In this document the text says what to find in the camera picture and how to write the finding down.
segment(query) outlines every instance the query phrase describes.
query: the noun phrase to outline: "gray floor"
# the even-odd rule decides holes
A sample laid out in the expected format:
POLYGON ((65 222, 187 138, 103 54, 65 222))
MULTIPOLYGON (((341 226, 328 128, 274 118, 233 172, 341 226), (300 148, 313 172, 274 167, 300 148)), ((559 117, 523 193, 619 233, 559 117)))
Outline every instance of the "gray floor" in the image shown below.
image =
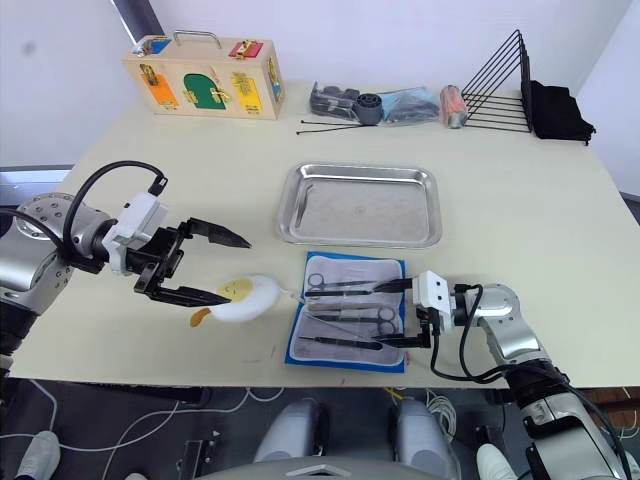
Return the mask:
MULTIPOLYGON (((170 409, 174 403, 146 396, 79 384, 43 382, 59 402, 54 430, 63 443, 95 448, 113 445, 129 423, 145 413, 170 409)), ((270 389, 256 389, 256 395, 269 396, 270 389)), ((424 399, 424 390, 405 390, 404 395, 424 399)), ((476 479, 475 433, 477 425, 502 428, 502 408, 489 405, 485 394, 475 390, 441 390, 454 403, 458 413, 457 439, 454 450, 458 454, 463 478, 476 479)), ((228 408, 237 403, 243 389, 213 390, 210 408, 228 408)), ((258 444, 273 418, 289 402, 312 397, 327 405, 331 416, 328 453, 392 459, 387 442, 388 410, 392 403, 382 389, 288 389, 276 401, 258 403, 249 400, 233 414, 183 414, 175 416, 162 430, 151 437, 118 451, 109 470, 109 479, 123 479, 131 472, 141 472, 150 480, 175 480, 175 463, 181 456, 184 442, 189 439, 208 439, 213 430, 222 435, 208 471, 220 471, 252 460, 258 444)), ((2 433, 36 433, 46 428, 51 413, 49 401, 33 385, 20 383, 15 401, 3 421, 2 433)), ((128 438, 134 438, 158 425, 163 417, 141 422, 128 438)), ((520 424, 519 411, 514 405, 505 408, 504 442, 506 453, 516 473, 524 472, 524 449, 530 440, 520 424)), ((28 439, 1 441, 0 466, 5 477, 11 479, 28 445, 28 439)), ((625 446, 640 456, 640 435, 625 446)), ((54 480, 82 478, 100 479, 108 453, 77 453, 63 451, 54 480)))

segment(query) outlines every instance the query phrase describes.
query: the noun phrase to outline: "yellow toy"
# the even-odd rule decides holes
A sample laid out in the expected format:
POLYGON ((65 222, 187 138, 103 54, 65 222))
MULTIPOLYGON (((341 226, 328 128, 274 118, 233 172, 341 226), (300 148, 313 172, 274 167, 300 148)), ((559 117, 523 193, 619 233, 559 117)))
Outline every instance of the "yellow toy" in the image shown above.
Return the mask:
POLYGON ((271 40, 177 30, 144 37, 123 63, 155 113, 275 119, 284 100, 271 40))

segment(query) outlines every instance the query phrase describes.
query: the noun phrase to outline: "wire rack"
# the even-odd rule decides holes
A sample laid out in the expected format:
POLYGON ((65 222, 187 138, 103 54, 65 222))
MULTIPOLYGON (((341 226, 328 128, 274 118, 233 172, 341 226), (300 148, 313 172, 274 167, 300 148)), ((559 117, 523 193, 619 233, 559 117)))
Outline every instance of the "wire rack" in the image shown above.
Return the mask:
POLYGON ((462 89, 468 109, 467 127, 531 133, 529 55, 520 30, 507 38, 462 89), (494 95, 520 69, 519 97, 494 95))

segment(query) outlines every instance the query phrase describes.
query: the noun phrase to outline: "stainless steel tray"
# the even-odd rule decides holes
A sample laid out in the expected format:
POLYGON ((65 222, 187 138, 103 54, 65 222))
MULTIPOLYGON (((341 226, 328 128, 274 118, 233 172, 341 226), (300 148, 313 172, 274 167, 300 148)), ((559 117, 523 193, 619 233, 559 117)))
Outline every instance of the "stainless steel tray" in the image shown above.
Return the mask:
POLYGON ((277 222, 287 242, 315 245, 426 248, 442 235, 435 178, 415 168, 299 165, 277 222))

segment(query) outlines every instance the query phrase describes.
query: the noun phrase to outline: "plastic bag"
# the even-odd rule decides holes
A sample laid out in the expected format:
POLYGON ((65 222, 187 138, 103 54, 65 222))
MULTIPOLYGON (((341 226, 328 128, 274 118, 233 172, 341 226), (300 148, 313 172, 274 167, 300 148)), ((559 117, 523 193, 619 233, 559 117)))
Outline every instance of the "plastic bag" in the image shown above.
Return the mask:
POLYGON ((316 82, 309 96, 311 112, 316 115, 358 121, 353 104, 360 90, 340 88, 337 85, 323 85, 316 82))
POLYGON ((382 98, 383 124, 412 125, 438 120, 438 99, 426 87, 378 94, 382 98))

